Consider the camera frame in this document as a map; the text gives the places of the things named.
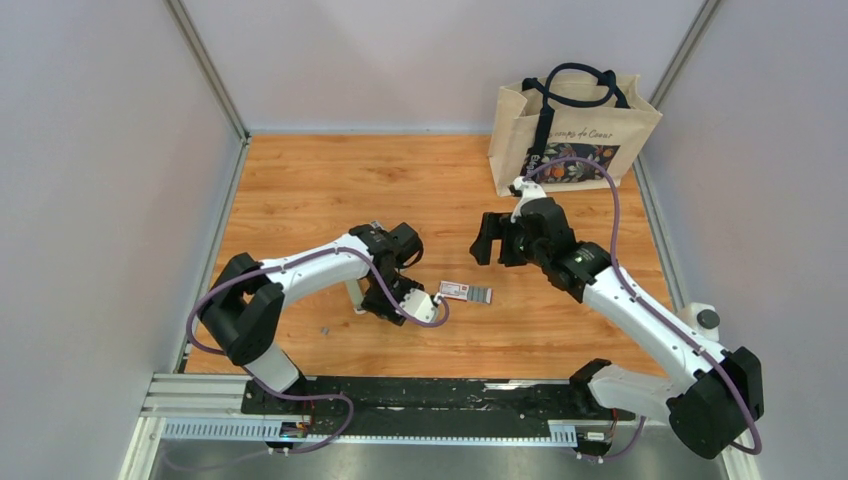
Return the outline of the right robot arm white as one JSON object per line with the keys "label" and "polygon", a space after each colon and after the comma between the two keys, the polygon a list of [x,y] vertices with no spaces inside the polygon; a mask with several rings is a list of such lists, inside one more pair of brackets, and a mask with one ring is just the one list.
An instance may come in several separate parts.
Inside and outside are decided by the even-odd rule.
{"label": "right robot arm white", "polygon": [[480,265],[535,265],[548,282],[600,313],[663,369],[656,377],[595,359],[571,377],[572,409],[586,419],[622,409],[669,425],[690,451],[713,459],[751,434],[747,453],[758,454],[756,423],[764,414],[762,364],[749,349],[731,351],[688,325],[645,292],[606,249],[579,241],[564,210],[551,198],[530,200],[513,212],[485,212],[469,248]]}

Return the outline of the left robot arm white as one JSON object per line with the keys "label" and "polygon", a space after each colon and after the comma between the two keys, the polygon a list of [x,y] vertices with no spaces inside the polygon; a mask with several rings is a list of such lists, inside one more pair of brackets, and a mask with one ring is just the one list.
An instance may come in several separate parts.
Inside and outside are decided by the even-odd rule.
{"label": "left robot arm white", "polygon": [[279,413],[304,405],[302,373],[276,344],[281,314],[295,302],[337,284],[344,285],[357,312],[395,325],[438,322],[439,299],[403,275],[423,255],[417,232],[406,223],[391,230],[379,223],[359,225],[323,246],[257,261],[243,253],[225,266],[191,319],[200,322],[226,356],[268,387],[267,401]]}

